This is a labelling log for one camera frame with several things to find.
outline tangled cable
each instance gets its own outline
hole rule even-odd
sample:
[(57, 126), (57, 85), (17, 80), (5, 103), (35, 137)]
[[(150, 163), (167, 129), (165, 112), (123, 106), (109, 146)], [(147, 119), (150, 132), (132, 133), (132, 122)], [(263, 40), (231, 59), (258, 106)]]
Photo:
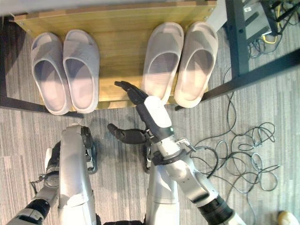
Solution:
[[(223, 83), (225, 82), (225, 77), (228, 74), (230, 69), (231, 68), (228, 68), (227, 71), (225, 72), (224, 77), (223, 77)], [(210, 171), (202, 172), (203, 174), (207, 175), (207, 178), (216, 177), (216, 178), (219, 178), (219, 179), (225, 181), (227, 184), (229, 184), (231, 186), (231, 188), (227, 194), (226, 201), (228, 201), (228, 198), (233, 189), (235, 189), (236, 191), (238, 191), (239, 193), (241, 193), (243, 195), (246, 195), (247, 203), (248, 203), (248, 205), (253, 213), (253, 216), (254, 216), (253, 224), (256, 224), (256, 214), (255, 214), (255, 211), (249, 200), (249, 193), (253, 190), (255, 185), (259, 185), (263, 191), (273, 191), (278, 185), (278, 177), (273, 173), (273, 171), (278, 169), (280, 167), (280, 165), (272, 165), (272, 166), (264, 167), (261, 156), (256, 152), (251, 152), (251, 150), (261, 147), (262, 144), (267, 140), (270, 140), (271, 142), (275, 142), (274, 133), (275, 133), (276, 128), (273, 123), (264, 122), (264, 123), (260, 124), (259, 126), (249, 129), (245, 133), (238, 134), (235, 131), (233, 131), (233, 128), (237, 121), (236, 109), (232, 102), (233, 95), (234, 95), (234, 92), (230, 96), (227, 95), (227, 98), (229, 100), (228, 106), (227, 106), (227, 116), (226, 116), (228, 130), (222, 134), (204, 138), (204, 139), (198, 141), (198, 143), (195, 145), (196, 152), (198, 152), (200, 150), (209, 150), (214, 154), (215, 159), (216, 159), (216, 162), (214, 163), (214, 165), (209, 164), (202, 157), (195, 156), (194, 151), (190, 151), (189, 154), (190, 154), (191, 158), (195, 158), (195, 159), (198, 159), (198, 160), (204, 162), (210, 168)], [(230, 121), (229, 121), (230, 108), (232, 108), (233, 116), (234, 116), (232, 124), (230, 124)], [(228, 133), (232, 133), (234, 135), (234, 137), (230, 141), (230, 144), (228, 144), (228, 142), (226, 142), (225, 140), (221, 140), (216, 144), (216, 146), (214, 148), (210, 147), (210, 146), (205, 146), (205, 145), (199, 146), (199, 144), (205, 140), (208, 140), (211, 138), (216, 138), (216, 137), (221, 137)], [(234, 151), (233, 146), (236, 143), (236, 140), (238, 138), (246, 138), (247, 141), (245, 141), (244, 143), (240, 143), (237, 146), (237, 150)], [(224, 157), (220, 157), (218, 154), (218, 149), (220, 149), (221, 146), (223, 146), (223, 148), (225, 148), (226, 154)], [(246, 161), (241, 158), (242, 156), (248, 158), (248, 165), (249, 165), (248, 167), (250, 168), (249, 170), (247, 169)], [(229, 162), (233, 163), (233, 167), (236, 171), (233, 172), (229, 169), (229, 167), (228, 167)], [(233, 183), (229, 182), (228, 179), (225, 179), (225, 178), (215, 175), (215, 172), (217, 172), (218, 170), (220, 170), (222, 168), (225, 168), (226, 171), (230, 175), (232, 175), (233, 177), (236, 177), (236, 179), (234, 180)], [(266, 188), (263, 186), (262, 180), (263, 180), (264, 174), (268, 174), (273, 177), (274, 185), (272, 187)], [(236, 187), (236, 183), (241, 179), (250, 186), (247, 188), (246, 191), (243, 191)]]

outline shoe rack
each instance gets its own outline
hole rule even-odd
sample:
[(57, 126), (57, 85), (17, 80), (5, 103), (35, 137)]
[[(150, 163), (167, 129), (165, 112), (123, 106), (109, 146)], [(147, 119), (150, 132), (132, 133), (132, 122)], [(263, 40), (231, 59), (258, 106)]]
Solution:
[[(100, 49), (98, 109), (132, 106), (127, 94), (114, 81), (141, 86), (144, 57), (151, 32), (171, 21), (184, 30), (196, 21), (206, 21), (216, 1), (185, 1), (99, 6), (18, 15), (15, 22), (33, 38), (52, 32), (64, 40), (71, 29), (89, 33)], [(174, 103), (173, 83), (169, 103)]]

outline white slipper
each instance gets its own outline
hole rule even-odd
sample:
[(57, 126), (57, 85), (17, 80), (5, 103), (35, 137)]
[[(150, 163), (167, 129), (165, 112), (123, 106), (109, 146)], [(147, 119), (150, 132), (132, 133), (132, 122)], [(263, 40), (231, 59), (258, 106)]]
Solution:
[(142, 89), (159, 97), (165, 104), (180, 61), (184, 33), (174, 22), (165, 22), (154, 29), (147, 46)]
[(174, 98), (185, 108), (195, 107), (208, 85), (218, 52), (218, 36), (205, 22), (188, 30), (182, 51)]
[(70, 30), (64, 42), (63, 65), (74, 108), (79, 113), (94, 111), (99, 100), (100, 66), (95, 40), (83, 30)]
[(71, 98), (59, 38), (52, 33), (40, 34), (32, 43), (30, 56), (33, 78), (47, 110), (54, 115), (66, 114)]

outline yellow cable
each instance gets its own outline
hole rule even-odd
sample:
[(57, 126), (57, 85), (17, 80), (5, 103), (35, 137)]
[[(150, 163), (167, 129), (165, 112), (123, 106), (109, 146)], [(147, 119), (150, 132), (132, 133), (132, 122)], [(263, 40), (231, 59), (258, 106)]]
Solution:
[[(279, 14), (280, 14), (280, 5), (279, 5), (278, 8), (277, 8), (277, 18), (279, 17)], [(275, 37), (275, 39), (274, 39), (273, 42), (268, 41), (268, 40), (266, 39), (266, 36), (265, 36), (265, 35), (262, 36), (262, 39), (263, 39), (263, 41), (264, 41), (265, 43), (267, 43), (267, 44), (276, 44), (276, 42), (277, 42), (277, 36)]]

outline floor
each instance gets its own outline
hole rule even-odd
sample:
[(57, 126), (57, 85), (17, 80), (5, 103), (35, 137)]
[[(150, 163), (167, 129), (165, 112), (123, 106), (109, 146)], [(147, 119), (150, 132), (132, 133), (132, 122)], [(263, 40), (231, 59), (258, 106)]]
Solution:
[[(39, 103), (38, 89), (30, 68), (30, 45), (32, 39), (12, 27), (7, 43), (6, 71), (8, 96)], [(255, 68), (300, 47), (300, 26), (288, 26), (278, 49), (270, 54), (250, 60)], [(218, 31), (219, 50), (209, 88), (222, 83), (225, 71), (230, 67), (228, 41), (224, 30)], [(265, 192), (256, 185), (249, 194), (256, 213), (256, 224), (276, 224), (279, 210), (289, 210), (300, 219), (300, 70), (273, 77), (261, 83), (237, 91), (233, 102), (237, 111), (234, 131), (244, 133), (265, 121), (276, 125), (276, 141), (266, 141), (251, 152), (261, 155), (264, 167), (281, 165), (274, 174), (278, 186)], [(226, 96), (203, 102), (197, 107), (179, 112), (173, 105), (166, 108), (171, 116), (177, 137), (185, 136), (193, 144), (208, 136), (227, 130)], [(0, 109), (0, 225), (6, 224), (33, 197), (29, 182), (43, 172), (44, 156), (48, 147), (60, 139), (60, 134), (70, 123), (90, 127), (98, 149), (98, 172), (90, 176), (96, 199), (96, 212), (102, 222), (116, 220), (143, 220), (146, 212), (146, 192), (149, 176), (143, 172), (141, 146), (117, 142), (106, 129), (110, 122), (120, 128), (143, 128), (134, 108), (99, 110), (84, 119), (44, 115)], [(220, 140), (233, 138), (227, 134), (204, 141), (202, 145), (216, 146)], [(205, 168), (196, 162), (199, 170)], [(227, 180), (233, 180), (226, 169), (217, 172)], [(211, 178), (211, 182), (226, 198), (230, 186), (223, 180)], [(263, 186), (272, 187), (274, 176), (263, 175)], [(180, 191), (181, 224), (206, 224), (199, 211)], [(247, 204), (246, 195), (233, 191), (228, 204), (247, 224), (254, 216)], [(45, 225), (58, 225), (56, 207), (48, 215)]]

